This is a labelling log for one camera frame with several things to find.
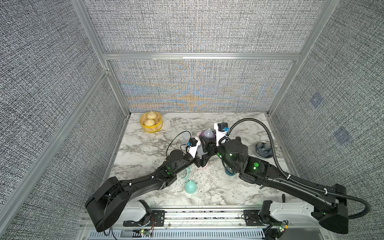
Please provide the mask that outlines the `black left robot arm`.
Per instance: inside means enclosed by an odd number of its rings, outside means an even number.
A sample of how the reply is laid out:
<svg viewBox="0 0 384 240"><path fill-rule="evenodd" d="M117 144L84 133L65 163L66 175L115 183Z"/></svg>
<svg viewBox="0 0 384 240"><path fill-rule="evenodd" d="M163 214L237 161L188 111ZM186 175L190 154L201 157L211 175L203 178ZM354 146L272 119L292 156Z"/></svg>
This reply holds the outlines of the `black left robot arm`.
<svg viewBox="0 0 384 240"><path fill-rule="evenodd" d="M131 180L107 179L85 203L96 231L103 232L114 225L130 199L169 187L176 181L177 174L187 167L193 164L198 168L204 167L207 157L193 158L189 153L173 150L151 174Z"/></svg>

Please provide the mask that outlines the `pink bottle cap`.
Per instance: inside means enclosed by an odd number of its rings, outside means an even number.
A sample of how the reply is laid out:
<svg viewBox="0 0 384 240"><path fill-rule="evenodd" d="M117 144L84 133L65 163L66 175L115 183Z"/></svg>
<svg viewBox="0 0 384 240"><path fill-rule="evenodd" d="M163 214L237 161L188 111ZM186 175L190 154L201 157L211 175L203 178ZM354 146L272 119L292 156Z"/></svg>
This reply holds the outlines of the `pink bottle cap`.
<svg viewBox="0 0 384 240"><path fill-rule="evenodd" d="M201 165L201 169L206 169L209 166L209 162L205 162Z"/></svg>

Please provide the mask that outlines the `purple nipple collar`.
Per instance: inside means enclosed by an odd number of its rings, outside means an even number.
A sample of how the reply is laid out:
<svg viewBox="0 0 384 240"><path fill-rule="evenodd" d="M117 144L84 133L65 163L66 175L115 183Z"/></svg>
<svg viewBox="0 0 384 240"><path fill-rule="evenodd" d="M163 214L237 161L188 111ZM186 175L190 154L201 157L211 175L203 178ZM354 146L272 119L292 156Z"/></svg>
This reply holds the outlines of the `purple nipple collar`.
<svg viewBox="0 0 384 240"><path fill-rule="evenodd" d="M211 129L207 129L207 130L202 131L200 134L200 137L204 137L204 138L209 139L209 140L215 140L216 139L215 132L212 131Z"/></svg>

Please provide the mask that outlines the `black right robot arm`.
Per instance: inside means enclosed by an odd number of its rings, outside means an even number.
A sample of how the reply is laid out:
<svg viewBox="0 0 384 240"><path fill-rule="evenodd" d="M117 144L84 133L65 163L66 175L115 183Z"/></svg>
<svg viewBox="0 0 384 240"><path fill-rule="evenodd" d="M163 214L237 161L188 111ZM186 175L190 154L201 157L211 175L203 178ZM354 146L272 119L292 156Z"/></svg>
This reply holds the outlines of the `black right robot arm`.
<svg viewBox="0 0 384 240"><path fill-rule="evenodd" d="M310 216L318 220L320 226L338 234L349 231L347 201L340 195L346 194L346 187L335 184L326 186L306 181L297 176L280 171L270 163L248 155L248 147L241 138L229 140L217 146L213 139L201 137L204 151L202 164L217 155L227 171L239 174L240 179L250 184L274 188L295 196L312 207Z"/></svg>

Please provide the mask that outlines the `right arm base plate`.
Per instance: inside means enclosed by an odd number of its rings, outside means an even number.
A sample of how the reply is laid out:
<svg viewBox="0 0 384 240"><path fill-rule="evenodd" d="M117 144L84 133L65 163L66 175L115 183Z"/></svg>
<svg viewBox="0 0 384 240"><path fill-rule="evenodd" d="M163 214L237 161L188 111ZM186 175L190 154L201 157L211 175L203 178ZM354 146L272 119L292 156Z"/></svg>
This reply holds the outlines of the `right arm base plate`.
<svg viewBox="0 0 384 240"><path fill-rule="evenodd" d="M283 233L289 225L287 220L277 220L270 211L264 210L244 210L242 218L248 227L264 227L265 232L272 230L276 233Z"/></svg>

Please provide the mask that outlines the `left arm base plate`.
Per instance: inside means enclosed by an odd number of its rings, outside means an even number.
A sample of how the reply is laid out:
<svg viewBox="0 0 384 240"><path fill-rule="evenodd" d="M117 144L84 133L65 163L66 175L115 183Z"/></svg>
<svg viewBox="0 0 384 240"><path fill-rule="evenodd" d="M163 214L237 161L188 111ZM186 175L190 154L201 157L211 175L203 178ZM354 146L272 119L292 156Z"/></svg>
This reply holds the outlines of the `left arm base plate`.
<svg viewBox="0 0 384 240"><path fill-rule="evenodd" d="M124 227L144 227L144 228L150 228L152 226L154 227L163 227L164 226L164 220L165 220L165 211L152 211L151 213L145 214L140 220L138 221L124 221L123 226Z"/></svg>

